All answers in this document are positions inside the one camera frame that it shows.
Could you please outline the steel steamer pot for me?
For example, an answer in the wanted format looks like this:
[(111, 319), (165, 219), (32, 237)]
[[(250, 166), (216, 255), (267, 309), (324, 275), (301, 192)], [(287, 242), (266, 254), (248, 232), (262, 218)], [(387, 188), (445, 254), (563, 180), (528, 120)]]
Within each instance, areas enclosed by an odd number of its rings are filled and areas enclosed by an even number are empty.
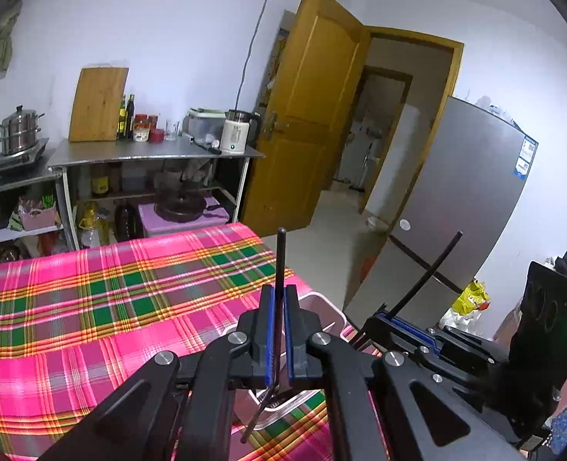
[(17, 106), (14, 113), (0, 124), (2, 154), (10, 156), (33, 147), (37, 143), (38, 120), (43, 113)]

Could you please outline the wooden cutting board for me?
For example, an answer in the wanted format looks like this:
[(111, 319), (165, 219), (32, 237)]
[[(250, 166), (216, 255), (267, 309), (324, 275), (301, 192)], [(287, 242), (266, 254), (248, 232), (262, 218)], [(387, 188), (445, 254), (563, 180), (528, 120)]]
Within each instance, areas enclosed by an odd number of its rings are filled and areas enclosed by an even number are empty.
[(71, 110), (68, 139), (72, 143), (116, 139), (128, 68), (91, 67), (80, 72)]

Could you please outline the black chopstick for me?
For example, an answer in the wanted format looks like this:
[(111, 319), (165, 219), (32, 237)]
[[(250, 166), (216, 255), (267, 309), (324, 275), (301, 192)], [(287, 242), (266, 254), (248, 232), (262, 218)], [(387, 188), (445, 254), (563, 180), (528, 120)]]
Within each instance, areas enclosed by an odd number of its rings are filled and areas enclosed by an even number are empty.
[(242, 402), (238, 404), (236, 414), (245, 426), (241, 437), (242, 443), (248, 442), (249, 437), (258, 423), (260, 415), (263, 414), (263, 411), (267, 408), (270, 400), (274, 398), (278, 390), (278, 385), (269, 386), (261, 392), (249, 390), (245, 394), (245, 398), (243, 398)]
[[(415, 298), (416, 295), (419, 294), (419, 291), (424, 287), (424, 285), (428, 282), (431, 277), (437, 273), (439, 267), (441, 267), (442, 263), (445, 259), (449, 256), (452, 250), (455, 248), (457, 243), (461, 240), (464, 234), (462, 231), (457, 231), (455, 235), (452, 237), (452, 240), (449, 242), (444, 251), (437, 256), (436, 261), (429, 267), (428, 270), (424, 272), (424, 274), (420, 277), (420, 279), (412, 285), (412, 288), (401, 298), (401, 300), (391, 309), (387, 310), (386, 305), (382, 304), (375, 312), (375, 313), (386, 313), (388, 318), (397, 317), (399, 312)], [(371, 342), (370, 340), (362, 334), (361, 330), (357, 332), (352, 339), (350, 340), (351, 345), (356, 348), (358, 351), (364, 350)]]
[(272, 386), (277, 388), (279, 385), (280, 373), (280, 347), (283, 323), (283, 297), (284, 297), (284, 278), (285, 278), (285, 250), (286, 250), (286, 230), (280, 227), (277, 231), (277, 249), (276, 249), (276, 276), (274, 286), (274, 340), (273, 340), (273, 383)]

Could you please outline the drinking glass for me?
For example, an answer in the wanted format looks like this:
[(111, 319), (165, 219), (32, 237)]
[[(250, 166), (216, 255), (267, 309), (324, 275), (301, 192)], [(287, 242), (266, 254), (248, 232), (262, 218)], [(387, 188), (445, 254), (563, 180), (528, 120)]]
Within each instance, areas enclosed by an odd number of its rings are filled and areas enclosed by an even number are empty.
[(179, 136), (179, 122), (178, 121), (166, 121), (165, 127), (165, 140), (168, 142), (174, 142)]

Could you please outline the grey refrigerator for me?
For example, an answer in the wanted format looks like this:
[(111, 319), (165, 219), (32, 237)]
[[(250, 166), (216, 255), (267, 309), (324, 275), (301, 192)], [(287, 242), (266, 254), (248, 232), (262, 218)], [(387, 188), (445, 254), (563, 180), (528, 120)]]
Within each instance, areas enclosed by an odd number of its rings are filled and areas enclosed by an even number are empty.
[(399, 312), (408, 323), (436, 325), (474, 279), (522, 194), (538, 143), (516, 125), (449, 98), (399, 220), (345, 309), (361, 327), (379, 308), (393, 308), (461, 239), (441, 267)]

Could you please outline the low steel shelf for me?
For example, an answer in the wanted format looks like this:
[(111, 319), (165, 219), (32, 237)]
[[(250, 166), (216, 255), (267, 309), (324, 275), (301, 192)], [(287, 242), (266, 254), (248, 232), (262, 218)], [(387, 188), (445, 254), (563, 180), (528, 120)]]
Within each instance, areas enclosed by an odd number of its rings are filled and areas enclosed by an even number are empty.
[[(65, 205), (65, 182), (67, 180), (60, 170), (53, 170), (44, 163), (31, 170), (0, 177), (0, 254), (5, 245), (12, 245), (25, 237), (52, 233), (63, 233), (67, 248), (74, 248)], [(20, 205), (27, 209), (55, 206), (57, 225), (26, 231), (18, 216), (17, 208)]]

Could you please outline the induction cooktop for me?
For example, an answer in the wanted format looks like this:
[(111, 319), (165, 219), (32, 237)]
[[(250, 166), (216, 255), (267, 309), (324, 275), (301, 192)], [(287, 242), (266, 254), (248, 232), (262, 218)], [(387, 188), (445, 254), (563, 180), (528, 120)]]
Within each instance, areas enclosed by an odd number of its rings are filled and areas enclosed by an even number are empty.
[(48, 142), (49, 138), (39, 138), (36, 144), (28, 149), (11, 155), (0, 154), (0, 175), (21, 167), (32, 167), (42, 157)]

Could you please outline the clear storage box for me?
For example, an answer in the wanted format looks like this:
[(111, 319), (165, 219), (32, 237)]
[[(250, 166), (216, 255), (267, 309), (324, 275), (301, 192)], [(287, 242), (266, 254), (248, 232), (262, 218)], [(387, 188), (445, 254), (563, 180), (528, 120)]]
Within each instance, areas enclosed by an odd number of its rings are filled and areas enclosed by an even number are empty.
[(223, 110), (190, 108), (182, 123), (183, 132), (198, 144), (211, 145), (220, 141), (226, 113)]

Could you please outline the red lid jar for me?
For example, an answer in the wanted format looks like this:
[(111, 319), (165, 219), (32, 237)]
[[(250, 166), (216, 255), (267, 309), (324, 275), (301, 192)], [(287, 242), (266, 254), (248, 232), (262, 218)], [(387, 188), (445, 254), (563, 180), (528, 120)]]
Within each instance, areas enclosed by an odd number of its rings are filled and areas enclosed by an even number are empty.
[(133, 118), (132, 139), (137, 143), (147, 142), (151, 132), (157, 128), (158, 117), (154, 114), (137, 113)]

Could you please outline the yellow wooden door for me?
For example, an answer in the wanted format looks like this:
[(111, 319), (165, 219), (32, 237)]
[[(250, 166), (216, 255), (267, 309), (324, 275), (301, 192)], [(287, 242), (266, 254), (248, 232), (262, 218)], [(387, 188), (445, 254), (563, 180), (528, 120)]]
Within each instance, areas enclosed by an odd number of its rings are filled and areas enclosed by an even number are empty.
[(336, 0), (301, 0), (270, 95), (241, 221), (259, 236), (311, 222), (371, 37)]

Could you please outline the pink plastic utensil holder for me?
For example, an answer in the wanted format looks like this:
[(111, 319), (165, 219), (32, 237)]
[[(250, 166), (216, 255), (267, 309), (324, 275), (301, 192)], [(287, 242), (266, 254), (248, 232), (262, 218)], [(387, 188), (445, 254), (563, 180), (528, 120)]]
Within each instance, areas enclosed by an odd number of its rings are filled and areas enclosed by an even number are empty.
[(289, 414), (317, 392), (320, 361), (308, 354), (308, 342), (300, 337), (310, 337), (316, 332), (340, 337), (347, 326), (344, 313), (318, 292), (300, 295), (293, 284), (285, 288), (283, 302), (292, 303), (283, 310), (283, 330), (291, 335), (281, 338), (280, 372), (278, 389), (267, 402), (263, 402), (262, 390), (238, 389), (235, 392), (234, 414), (245, 426), (256, 420), (255, 427), (262, 430)]

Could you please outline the pink plaid tablecloth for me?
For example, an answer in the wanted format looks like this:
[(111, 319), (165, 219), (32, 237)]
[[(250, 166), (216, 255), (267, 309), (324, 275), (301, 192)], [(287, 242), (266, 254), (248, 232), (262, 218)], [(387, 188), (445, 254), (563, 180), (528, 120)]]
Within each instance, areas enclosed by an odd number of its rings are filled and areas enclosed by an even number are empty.
[(0, 265), (0, 450), (33, 460), (154, 354), (258, 305), (275, 255), (243, 224)]

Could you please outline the white electric kettle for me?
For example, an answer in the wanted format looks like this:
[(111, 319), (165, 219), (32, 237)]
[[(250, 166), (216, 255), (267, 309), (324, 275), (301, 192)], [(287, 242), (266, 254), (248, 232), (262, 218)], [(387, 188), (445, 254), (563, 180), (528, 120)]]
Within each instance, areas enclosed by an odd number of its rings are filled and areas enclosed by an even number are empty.
[(258, 113), (231, 109), (226, 113), (220, 150), (225, 154), (243, 154), (247, 145), (249, 131), (252, 125), (261, 129), (263, 120)]

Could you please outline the black wok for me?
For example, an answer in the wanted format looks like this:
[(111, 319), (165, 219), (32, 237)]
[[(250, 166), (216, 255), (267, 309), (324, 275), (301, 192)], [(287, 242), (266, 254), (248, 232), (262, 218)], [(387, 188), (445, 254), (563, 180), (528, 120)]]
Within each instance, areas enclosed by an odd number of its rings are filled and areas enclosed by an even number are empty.
[(189, 223), (220, 208), (223, 208), (222, 204), (208, 205), (206, 195), (192, 192), (159, 200), (154, 206), (154, 211), (162, 220)]

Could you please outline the steel kitchen shelf table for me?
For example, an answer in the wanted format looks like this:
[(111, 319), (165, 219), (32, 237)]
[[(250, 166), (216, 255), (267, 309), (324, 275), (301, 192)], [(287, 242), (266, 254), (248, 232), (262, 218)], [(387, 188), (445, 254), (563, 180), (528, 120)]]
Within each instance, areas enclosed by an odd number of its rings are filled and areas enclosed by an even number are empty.
[(79, 186), (88, 183), (93, 169), (108, 174), (119, 171), (117, 192), (110, 192), (107, 204), (137, 205), (155, 196), (155, 189), (181, 177), (190, 179), (205, 192), (215, 192), (225, 204), (232, 222), (241, 214), (249, 163), (263, 154), (247, 147), (242, 154), (213, 153), (196, 144), (189, 135), (162, 143), (80, 142), (64, 139), (48, 159), (48, 168), (60, 174), (55, 184), (59, 215), (68, 248), (81, 249), (77, 216), (93, 196), (80, 196)]

